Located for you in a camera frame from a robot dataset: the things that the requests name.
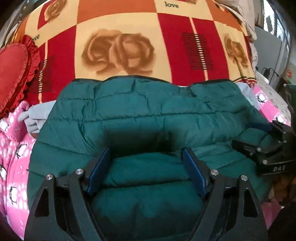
bed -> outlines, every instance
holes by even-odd
[[[246,26],[214,0],[50,0],[22,21],[10,42],[24,35],[33,38],[41,63],[22,110],[56,100],[77,78],[100,81],[116,75],[143,75],[179,86],[217,79],[245,82],[269,121],[290,122],[288,114],[276,108],[262,85],[257,85]],[[0,154],[11,152],[3,167],[13,178],[2,183],[0,208],[23,237],[29,212],[26,169],[34,139],[25,135],[12,142],[14,150],[4,134]],[[25,165],[19,163],[19,152],[26,158]],[[19,183],[20,173],[24,177]]]

window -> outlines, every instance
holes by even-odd
[[[264,6],[264,30],[277,36],[282,42],[285,42],[287,49],[290,49],[290,33],[286,23],[279,13],[269,4],[267,0],[263,0]]]
[[[275,30],[275,16],[274,11],[267,0],[263,1],[264,5],[264,30],[274,34]]]

